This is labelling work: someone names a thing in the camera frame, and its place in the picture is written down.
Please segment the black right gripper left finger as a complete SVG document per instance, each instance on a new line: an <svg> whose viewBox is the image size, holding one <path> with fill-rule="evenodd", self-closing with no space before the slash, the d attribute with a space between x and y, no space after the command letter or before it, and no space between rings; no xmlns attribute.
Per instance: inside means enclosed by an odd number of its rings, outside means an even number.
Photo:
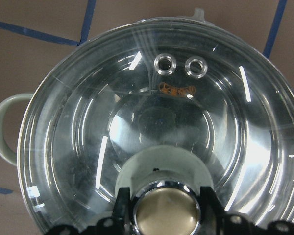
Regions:
<svg viewBox="0 0 294 235"><path fill-rule="evenodd" d="M120 188L112 215L99 219L83 231L71 225L57 225L48 235L129 235L130 232L130 188Z"/></svg>

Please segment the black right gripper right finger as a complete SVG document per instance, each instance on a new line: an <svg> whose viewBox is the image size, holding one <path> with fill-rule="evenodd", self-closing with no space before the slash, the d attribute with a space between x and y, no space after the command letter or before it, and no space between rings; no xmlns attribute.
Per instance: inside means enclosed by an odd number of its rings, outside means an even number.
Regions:
<svg viewBox="0 0 294 235"><path fill-rule="evenodd" d="M200 231L202 235L294 235L294 223L277 220L261 228L237 212L226 212L211 187L200 188Z"/></svg>

